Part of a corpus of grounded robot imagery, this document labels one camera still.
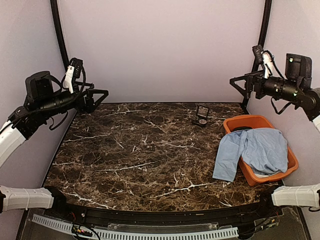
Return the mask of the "light blue shirt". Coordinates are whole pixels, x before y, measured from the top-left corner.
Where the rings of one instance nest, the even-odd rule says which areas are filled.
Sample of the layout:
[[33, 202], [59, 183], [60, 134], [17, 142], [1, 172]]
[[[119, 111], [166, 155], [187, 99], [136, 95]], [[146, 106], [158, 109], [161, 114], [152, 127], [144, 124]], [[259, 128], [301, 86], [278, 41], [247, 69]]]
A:
[[242, 159], [260, 177], [288, 170], [288, 142], [275, 128], [253, 128], [226, 134], [220, 141], [212, 177], [233, 182]]

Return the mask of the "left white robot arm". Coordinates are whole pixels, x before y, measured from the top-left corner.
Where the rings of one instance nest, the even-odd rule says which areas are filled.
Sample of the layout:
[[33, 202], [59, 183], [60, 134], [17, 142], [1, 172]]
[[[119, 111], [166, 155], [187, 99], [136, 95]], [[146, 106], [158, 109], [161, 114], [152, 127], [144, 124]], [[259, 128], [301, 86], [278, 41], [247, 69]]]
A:
[[[37, 72], [25, 80], [26, 98], [0, 129], [0, 163], [6, 160], [25, 141], [46, 125], [49, 119], [69, 110], [92, 113], [109, 95], [108, 90], [96, 89], [94, 84], [77, 79], [85, 76], [84, 70], [71, 75], [70, 92], [49, 71]], [[0, 211], [16, 209], [51, 209], [60, 218], [71, 213], [65, 195], [54, 186], [41, 188], [0, 187]]]

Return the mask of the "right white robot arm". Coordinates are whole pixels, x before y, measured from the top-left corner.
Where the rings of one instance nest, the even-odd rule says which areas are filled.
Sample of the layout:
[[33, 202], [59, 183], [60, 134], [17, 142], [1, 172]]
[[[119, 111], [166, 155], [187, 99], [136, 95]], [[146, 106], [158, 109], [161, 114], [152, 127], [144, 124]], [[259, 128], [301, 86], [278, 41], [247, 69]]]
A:
[[[231, 78], [229, 83], [248, 102], [251, 93], [257, 99], [270, 96], [271, 101], [284, 100], [286, 107], [293, 105], [302, 108], [308, 120], [316, 129], [320, 128], [320, 89], [311, 88], [312, 59], [307, 56], [288, 53], [286, 55], [285, 74], [281, 74], [275, 57], [268, 50], [258, 50], [255, 61], [261, 70]], [[266, 197], [255, 205], [255, 213], [266, 217], [275, 206], [306, 207], [310, 212], [320, 210], [320, 185], [279, 186], [271, 190]]]

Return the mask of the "round iridescent brooch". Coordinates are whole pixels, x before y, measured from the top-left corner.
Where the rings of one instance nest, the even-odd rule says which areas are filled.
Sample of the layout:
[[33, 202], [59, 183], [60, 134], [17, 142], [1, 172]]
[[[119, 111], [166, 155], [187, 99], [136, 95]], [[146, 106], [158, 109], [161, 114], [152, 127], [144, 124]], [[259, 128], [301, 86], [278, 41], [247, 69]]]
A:
[[201, 125], [206, 125], [207, 124], [207, 121], [205, 119], [200, 119], [198, 122]]

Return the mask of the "orange plastic basin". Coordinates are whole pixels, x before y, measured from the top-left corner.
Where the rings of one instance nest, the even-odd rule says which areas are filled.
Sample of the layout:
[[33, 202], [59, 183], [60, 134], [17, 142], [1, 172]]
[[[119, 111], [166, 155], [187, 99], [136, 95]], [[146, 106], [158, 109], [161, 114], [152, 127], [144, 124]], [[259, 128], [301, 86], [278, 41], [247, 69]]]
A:
[[[239, 115], [231, 118], [227, 118], [223, 122], [223, 127], [225, 129], [225, 133], [229, 134], [233, 132], [235, 129], [240, 127], [251, 127], [252, 129], [257, 128], [272, 128], [275, 127], [264, 117], [261, 115]], [[283, 178], [288, 177], [291, 173], [298, 169], [299, 163], [292, 152], [291, 148], [287, 146], [287, 159], [288, 159], [288, 167], [286, 172], [279, 172], [277, 174], [273, 174], [267, 177], [258, 177], [252, 170], [252, 168], [246, 164], [242, 158], [239, 159], [238, 165], [250, 186], [255, 186], [258, 184], [264, 184], [267, 182], [276, 182], [282, 180]]]

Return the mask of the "white garment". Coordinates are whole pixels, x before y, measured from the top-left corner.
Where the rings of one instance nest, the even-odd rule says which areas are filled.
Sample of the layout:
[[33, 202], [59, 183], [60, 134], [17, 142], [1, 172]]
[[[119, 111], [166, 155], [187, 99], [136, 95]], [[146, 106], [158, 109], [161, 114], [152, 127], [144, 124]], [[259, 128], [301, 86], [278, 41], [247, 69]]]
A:
[[268, 177], [271, 177], [271, 176], [274, 176], [276, 174], [278, 174], [279, 172], [275, 172], [273, 174], [259, 174], [259, 173], [254, 173], [254, 175], [257, 177], [257, 178], [260, 178], [260, 179], [263, 179], [263, 178], [268, 178]]

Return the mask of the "left black frame post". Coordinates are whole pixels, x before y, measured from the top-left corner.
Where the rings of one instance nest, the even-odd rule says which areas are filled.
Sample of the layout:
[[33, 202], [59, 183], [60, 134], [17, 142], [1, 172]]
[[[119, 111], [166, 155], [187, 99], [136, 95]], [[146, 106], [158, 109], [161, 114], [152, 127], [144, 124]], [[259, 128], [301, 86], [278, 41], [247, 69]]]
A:
[[61, 60], [62, 60], [64, 69], [67, 70], [69, 65], [69, 57], [66, 49], [66, 44], [65, 44], [61, 19], [60, 19], [58, 1], [50, 0], [50, 8], [51, 8], [52, 20], [53, 20], [53, 25], [54, 25], [54, 30], [56, 34], [56, 39], [59, 47]]

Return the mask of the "black front rail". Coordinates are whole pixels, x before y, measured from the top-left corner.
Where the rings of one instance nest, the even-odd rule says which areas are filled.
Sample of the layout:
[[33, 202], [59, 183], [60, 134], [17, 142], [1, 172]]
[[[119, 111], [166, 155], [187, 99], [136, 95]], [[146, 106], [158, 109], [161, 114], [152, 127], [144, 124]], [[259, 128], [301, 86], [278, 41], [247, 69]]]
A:
[[142, 212], [111, 210], [67, 203], [64, 193], [54, 186], [46, 186], [53, 195], [53, 205], [45, 212], [66, 220], [89, 226], [108, 224], [144, 226], [186, 226], [218, 223], [220, 226], [243, 227], [255, 220], [276, 216], [279, 208], [272, 205], [270, 193], [264, 192], [260, 201], [241, 206], [195, 211]]

